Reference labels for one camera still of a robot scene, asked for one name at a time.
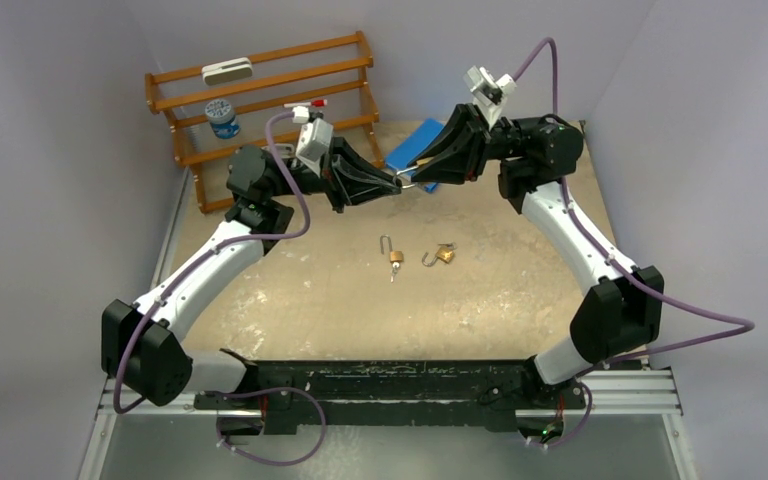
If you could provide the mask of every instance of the black metal base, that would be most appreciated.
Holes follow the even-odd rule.
[[[292,386],[313,395],[329,425],[481,426],[516,432],[517,410],[584,408],[572,385],[540,397],[523,393],[523,360],[476,361],[262,361],[249,365],[238,393]],[[294,434],[298,425],[319,424],[314,407],[300,395],[271,394],[264,434]],[[198,395],[203,410],[261,408],[258,399],[227,400]],[[229,434],[241,434],[231,429]]]

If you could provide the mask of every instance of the red and white object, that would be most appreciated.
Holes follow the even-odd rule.
[[[284,108],[295,108],[295,107],[324,107],[325,105],[328,105],[328,100],[324,98],[320,98],[319,100],[311,100],[310,102],[296,102],[296,103],[285,103]]]

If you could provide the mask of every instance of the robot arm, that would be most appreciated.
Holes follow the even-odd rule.
[[[518,398],[545,399],[567,388],[575,375],[592,365],[655,340],[661,304],[630,285],[568,215],[567,208],[576,208],[576,204],[572,199],[568,204],[564,201],[565,187],[559,182],[575,171],[584,145],[581,133],[555,115],[501,117],[506,97],[515,88],[509,78],[497,82],[484,69],[473,68],[465,79],[474,103],[455,107],[441,134],[413,162],[412,179],[462,184],[476,180],[487,160],[500,160],[502,197],[540,228],[572,269],[584,300],[570,324],[570,334],[518,367]],[[321,117],[304,111],[296,117],[304,126],[298,162],[291,161],[288,167],[303,193],[325,194],[338,213],[346,206],[401,193],[398,176],[370,166],[343,138],[332,139],[331,126]],[[126,365],[125,383],[156,405],[169,403],[185,390],[246,390],[247,367],[257,372],[254,364],[233,352],[188,353],[181,347],[204,308],[276,243],[249,240],[229,245],[229,239],[284,233],[293,214],[291,208],[273,199],[291,192],[274,160],[260,148],[244,146],[234,153],[227,187],[233,194],[233,206],[205,245],[172,274],[172,279],[186,279],[166,296]],[[638,269],[598,233],[586,215],[579,212],[577,216],[621,266],[644,284],[663,291],[657,269]],[[216,254],[195,266],[196,258],[211,250]],[[137,323],[165,288],[161,285],[131,305],[114,301],[105,310],[102,368],[108,374],[116,373]]]
[[[343,138],[332,139],[331,126],[321,116],[305,110],[297,119],[304,126],[297,157],[287,166],[302,193],[324,193],[338,213],[401,193],[398,178],[373,168]],[[181,346],[219,292],[277,243],[234,239],[283,234],[293,216],[292,208],[274,200],[292,192],[269,153],[243,146],[231,156],[228,169],[226,186],[234,204],[210,239],[166,280],[179,282],[158,285],[130,305],[115,300],[102,315],[102,369],[115,376],[138,323],[163,298],[139,336],[124,377],[126,385],[155,405],[165,405],[183,391],[233,391],[246,372],[246,363],[233,352],[185,352]]]
[[[556,115],[501,117],[515,88],[507,75],[496,81],[472,67],[464,79],[473,103],[455,106],[443,131],[409,170],[415,182],[462,184],[477,180],[487,160],[499,160],[499,193],[546,235],[572,270],[584,300],[570,335],[526,362],[523,388],[540,395],[594,364],[654,341],[660,326],[661,302],[630,285],[573,223],[568,209],[576,209],[596,242],[638,280],[658,292],[664,280],[655,267],[639,269],[611,245],[564,191],[561,179],[575,172],[582,134]]]

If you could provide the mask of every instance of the white wall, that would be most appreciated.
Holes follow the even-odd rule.
[[[456,103],[471,98],[461,79],[470,66],[486,66],[496,76],[513,73],[547,35],[557,39],[563,52],[561,113],[584,118],[596,106],[653,2],[130,0],[129,4],[164,70],[361,29],[375,56],[370,85],[382,120],[413,120],[447,117]],[[335,60],[325,55],[313,61],[345,59],[336,52],[331,55]],[[311,66],[304,57],[291,62],[284,71]],[[260,75],[270,72],[268,67],[258,70],[255,66],[255,70]],[[549,56],[541,56],[519,83],[506,112],[516,116],[549,111],[550,75]],[[351,97],[355,104],[356,98],[356,94]],[[333,105],[328,111],[336,118],[348,114],[348,109]],[[258,118],[251,125],[262,123]]]
[[[702,478],[768,478],[768,2],[658,1],[588,124],[621,247],[757,320],[672,365]],[[714,330],[666,308],[661,343]]]
[[[178,183],[119,0],[0,1],[0,478],[74,478],[100,316],[149,282]]]

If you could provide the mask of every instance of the cable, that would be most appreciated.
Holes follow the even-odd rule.
[[[302,209],[302,214],[304,215],[304,225],[302,225],[302,228],[299,229],[299,231],[294,233],[257,233],[257,234],[251,234],[251,235],[242,235],[239,237],[232,237],[232,238],[223,240],[217,243],[214,249],[204,252],[203,254],[199,255],[195,260],[190,262],[190,264],[187,265],[187,267],[185,267],[181,271],[181,273],[178,274],[175,278],[168,280],[167,287],[163,289],[163,291],[160,293],[158,298],[154,301],[151,307],[149,307],[148,311],[146,311],[146,313],[143,315],[143,318],[140,320],[140,322],[137,324],[137,327],[134,329],[134,333],[131,334],[131,338],[128,340],[128,344],[125,346],[125,351],[122,352],[122,358],[119,360],[119,368],[116,370],[116,381],[113,385],[113,410],[116,413],[118,414],[128,413],[145,400],[145,397],[140,397],[128,406],[125,406],[125,407],[122,406],[121,397],[122,397],[122,385],[125,383],[125,369],[128,364],[128,360],[130,360],[131,358],[131,354],[134,352],[134,348],[137,345],[137,341],[139,340],[140,335],[142,334],[142,331],[145,329],[146,325],[148,325],[148,322],[151,320],[151,318],[157,313],[157,311],[163,305],[165,300],[169,298],[169,296],[172,294],[173,291],[175,291],[176,288],[178,288],[181,282],[183,282],[187,277],[189,277],[196,269],[198,269],[210,257],[214,255],[218,255],[222,249],[224,249],[229,245],[233,245],[235,243],[245,242],[249,240],[286,240],[290,238],[298,238],[304,235],[305,233],[307,233],[307,231],[310,229],[310,210],[308,210],[307,203],[305,202],[305,199],[304,199],[304,195],[299,189],[299,186],[296,183],[296,181],[293,179],[292,174],[290,174],[290,170],[287,168],[287,166],[284,164],[284,161],[281,159],[281,155],[278,153],[278,148],[275,146],[275,140],[273,139],[273,136],[272,136],[272,125],[275,122],[286,119],[286,118],[292,118],[292,117],[293,117],[293,112],[282,112],[270,118],[266,122],[266,142],[269,144],[269,152],[272,154],[272,159],[275,160],[275,163],[278,166],[278,170],[281,171],[281,175],[287,181],[287,184],[289,185],[290,190],[292,190],[293,195],[295,195],[296,199],[299,201],[299,205],[301,206],[301,209]]]
[[[563,420],[564,419],[564,396],[559,395],[558,396],[558,408],[555,411],[555,420]]]
[[[530,54],[528,54],[528,58],[525,59],[524,62],[522,62],[522,65],[520,65],[519,69],[513,74],[514,82],[519,81],[519,77],[522,76],[523,73],[528,69],[528,67],[531,66],[531,63],[534,61],[535,58],[537,58],[537,54],[540,53],[541,50],[543,50],[543,47],[546,45],[549,45],[549,48],[552,50],[552,113],[557,115],[558,114],[558,46],[555,45],[555,39],[552,37],[546,37],[543,40],[540,40],[540,43],[537,44],[536,47],[534,47],[534,50],[531,51]]]
[[[614,260],[613,257],[610,256],[610,253],[608,252],[608,250],[604,246],[602,246],[599,243],[599,241],[596,240],[596,238],[594,238],[590,232],[587,231],[584,225],[581,224],[581,221],[578,219],[578,216],[575,213],[575,209],[569,208],[570,195],[569,195],[569,189],[567,188],[566,178],[561,179],[561,194],[563,195],[563,198],[564,198],[564,204],[567,206],[567,212],[569,213],[570,220],[572,220],[572,223],[575,224],[575,227],[578,229],[578,231],[581,232],[581,234],[584,235],[585,238],[587,238],[587,241],[590,242],[590,244],[593,245],[593,247],[596,250],[598,250],[603,257],[605,257],[606,261],[610,263],[615,270],[620,272],[622,276],[629,281],[629,283],[634,285],[635,288],[637,288],[638,290],[642,291],[646,295],[649,295],[650,297],[656,300],[659,300],[663,303],[666,303],[667,305],[671,305],[680,310],[684,310],[685,312],[692,313],[700,317],[709,318],[711,320],[716,320],[718,322],[724,322],[731,325],[739,325],[738,328],[735,328],[732,330],[713,333],[711,335],[704,335],[702,337],[692,338],[690,340],[684,340],[681,342],[672,343],[670,345],[651,348],[641,352],[632,352],[624,355],[619,355],[606,360],[605,363],[610,364],[615,362],[621,362],[623,360],[630,360],[643,355],[654,355],[656,353],[664,353],[672,350],[678,350],[679,348],[690,347],[693,345],[712,342],[714,340],[719,340],[722,338],[733,337],[735,335],[740,335],[742,333],[750,332],[752,331],[752,329],[755,328],[755,323],[752,322],[751,320],[747,320],[745,318],[740,318],[740,317],[734,317],[731,315],[725,315],[722,313],[717,313],[711,310],[706,310],[701,307],[690,305],[688,303],[682,302],[681,300],[675,299],[668,295],[664,295],[663,293],[647,285],[644,285],[640,280],[634,278],[634,275],[632,275],[631,272],[624,269],[622,265],[619,264],[619,262],[617,262],[616,260]]]
[[[528,67],[537,57],[537,54],[539,54],[540,51],[543,49],[543,47],[545,47],[546,45],[549,45],[549,48],[552,51],[552,114],[554,116],[557,116],[558,114],[558,47],[557,45],[555,45],[555,40],[552,37],[544,38],[543,40],[540,41],[540,43],[537,44],[536,47],[534,47],[534,50],[531,51],[531,53],[528,55],[528,57],[525,59],[525,61],[522,63],[522,65],[519,67],[516,73],[514,73],[513,79],[514,81],[519,80],[519,77],[521,77],[522,74],[525,72],[525,70],[528,69]],[[632,353],[626,353],[623,355],[618,355],[616,357],[612,357],[605,360],[603,363],[611,364],[615,362],[621,362],[623,360],[631,360],[644,355],[654,355],[657,353],[664,353],[672,350],[678,350],[680,348],[690,347],[693,345],[699,345],[699,344],[711,342],[714,340],[733,337],[735,335],[740,335],[743,333],[750,332],[755,328],[755,323],[752,322],[751,320],[740,318],[740,317],[734,317],[731,315],[725,315],[722,313],[717,313],[711,310],[706,310],[701,307],[690,305],[688,303],[682,302],[681,300],[675,299],[668,295],[664,295],[663,293],[658,292],[657,290],[647,285],[644,285],[638,279],[634,278],[634,275],[632,275],[631,272],[625,270],[622,267],[622,265],[619,264],[619,262],[614,260],[611,257],[610,252],[608,252],[608,250],[604,246],[602,246],[602,244],[600,244],[598,240],[596,240],[596,238],[587,230],[587,228],[585,228],[584,225],[582,225],[581,221],[578,219],[575,209],[570,206],[570,193],[569,193],[569,186],[567,185],[566,177],[561,178],[561,194],[563,195],[564,206],[566,208],[566,211],[569,213],[570,219],[572,220],[576,229],[578,229],[578,231],[584,236],[584,238],[586,238],[587,241],[591,245],[593,245],[593,247],[596,250],[599,251],[602,257],[605,258],[605,261],[609,262],[610,265],[614,267],[614,269],[616,269],[618,272],[620,272],[620,274],[622,274],[622,276],[625,277],[625,279],[628,280],[629,283],[634,285],[635,288],[637,288],[638,290],[642,291],[646,295],[649,295],[650,297],[662,303],[666,303],[667,305],[671,305],[680,310],[684,310],[685,312],[692,313],[694,315],[708,318],[711,320],[716,320],[718,322],[724,322],[732,325],[739,325],[738,328],[735,328],[732,330],[726,330],[724,332],[714,333],[711,335],[704,335],[701,337],[692,338],[690,340],[684,340],[681,342],[672,343],[670,345],[664,345],[661,347],[646,349],[640,352],[632,352]],[[577,376],[582,376],[587,373],[590,373],[595,368],[596,368],[596,365],[593,365],[587,370],[579,373]],[[587,408],[584,412],[584,417],[582,417],[581,422],[578,425],[576,425],[576,427],[569,434],[562,436],[560,440],[552,443],[553,447],[556,447],[558,445],[561,445],[569,441],[571,437],[575,436],[578,432],[581,431],[581,429],[584,427],[584,424],[587,422],[587,419],[590,418],[590,410],[593,406],[593,395],[590,392],[590,389],[587,388],[587,386],[584,383],[581,383],[581,386],[584,388],[585,392],[587,392],[587,397],[588,397]]]
[[[274,387],[274,388],[267,388],[265,390],[259,390],[257,392],[250,392],[250,393],[219,393],[219,392],[214,392],[214,393],[218,395],[222,395],[225,398],[243,399],[243,398],[260,397],[263,395],[268,395],[270,393],[278,393],[278,392],[297,393],[307,398],[308,400],[310,400],[310,403],[312,403],[314,408],[316,408],[316,413],[319,414],[319,421],[321,422],[322,429],[319,431],[319,438],[316,440],[316,444],[313,446],[313,448],[310,449],[310,451],[308,451],[306,454],[302,455],[301,457],[295,460],[286,460],[286,461],[270,460],[268,458],[258,457],[257,455],[240,450],[234,445],[231,445],[230,443],[228,443],[227,438],[224,435],[222,435],[222,430],[219,428],[219,422],[222,420],[221,418],[216,419],[216,436],[219,438],[219,443],[217,443],[216,446],[225,447],[228,450],[230,450],[231,453],[236,453],[237,455],[246,457],[249,460],[253,460],[257,463],[262,463],[264,465],[270,465],[273,467],[289,467],[292,465],[297,465],[299,463],[304,462],[308,458],[312,457],[319,450],[319,447],[322,446],[322,442],[325,441],[325,433],[328,430],[328,424],[325,422],[325,411],[322,409],[322,405],[320,405],[319,402],[317,402],[316,399],[313,398],[311,394],[305,392],[304,390],[293,388],[293,387]]]

